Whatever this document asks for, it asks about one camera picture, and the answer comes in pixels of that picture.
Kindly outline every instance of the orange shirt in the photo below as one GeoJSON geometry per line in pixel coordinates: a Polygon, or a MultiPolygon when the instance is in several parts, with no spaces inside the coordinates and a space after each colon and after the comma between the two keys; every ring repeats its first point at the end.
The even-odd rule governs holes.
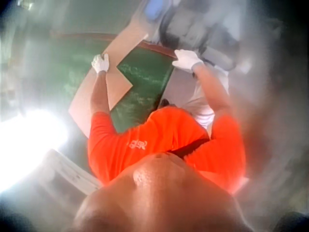
{"type": "Polygon", "coordinates": [[[117,133],[111,117],[97,112],[92,117],[88,141],[89,165],[103,183],[126,167],[157,152],[176,151],[197,140],[203,141],[184,157],[185,162],[226,191],[233,193],[245,171],[242,137],[235,119],[223,115],[212,126],[211,138],[185,110],[165,107],[147,121],[117,133]]]}

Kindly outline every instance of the printed logo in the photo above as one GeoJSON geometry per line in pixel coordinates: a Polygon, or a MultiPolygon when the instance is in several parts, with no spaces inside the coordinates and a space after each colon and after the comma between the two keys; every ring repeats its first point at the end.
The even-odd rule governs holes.
{"type": "Polygon", "coordinates": [[[140,140],[132,140],[130,143],[129,147],[131,149],[138,148],[138,149],[143,149],[145,150],[147,146],[147,141],[140,141],[140,140]]]}

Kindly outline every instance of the cardboard sheet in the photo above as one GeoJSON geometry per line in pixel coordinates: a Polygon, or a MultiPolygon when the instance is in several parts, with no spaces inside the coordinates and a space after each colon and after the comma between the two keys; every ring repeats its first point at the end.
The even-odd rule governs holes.
{"type": "MultiPolygon", "coordinates": [[[[110,109],[113,109],[132,87],[132,84],[117,69],[117,65],[143,39],[147,38],[147,35],[147,31],[139,24],[138,17],[134,14],[130,24],[103,52],[109,55],[110,60],[110,68],[106,77],[110,109]]],[[[91,67],[69,108],[69,114],[87,137],[89,137],[91,126],[90,98],[96,76],[96,71],[91,67]]]]}

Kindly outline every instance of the bright light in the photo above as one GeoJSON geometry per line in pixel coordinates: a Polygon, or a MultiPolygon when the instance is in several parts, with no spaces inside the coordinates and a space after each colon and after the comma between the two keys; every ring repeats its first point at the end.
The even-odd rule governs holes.
{"type": "Polygon", "coordinates": [[[31,10],[32,6],[33,6],[33,3],[30,3],[29,4],[29,10],[31,10]]]}
{"type": "Polygon", "coordinates": [[[33,111],[0,124],[0,192],[33,171],[51,148],[67,140],[67,131],[46,111],[33,111]]]}

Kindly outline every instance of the floor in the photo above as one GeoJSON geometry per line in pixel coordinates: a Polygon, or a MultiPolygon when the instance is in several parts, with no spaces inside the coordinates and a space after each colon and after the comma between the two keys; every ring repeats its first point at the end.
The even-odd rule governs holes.
{"type": "MultiPolygon", "coordinates": [[[[138,0],[91,2],[36,1],[37,11],[30,16],[21,14],[18,28],[26,30],[16,30],[18,46],[12,49],[15,64],[26,58],[21,69],[22,86],[30,89],[22,96],[26,108],[39,105],[65,122],[70,136],[60,152],[89,172],[86,138],[66,109],[93,55],[107,44],[90,39],[56,41],[49,33],[51,29],[118,33],[138,0]]],[[[250,178],[237,199],[257,231],[270,231],[285,212],[308,212],[308,35],[300,15],[287,0],[249,0],[240,57],[253,65],[246,74],[235,70],[229,75],[250,178]],[[279,37],[270,26],[273,18],[283,23],[279,37]]],[[[119,66],[134,86],[112,113],[119,131],[141,123],[153,109],[171,74],[171,61],[136,49],[119,66]],[[145,105],[148,110],[137,117],[145,105]]]]}

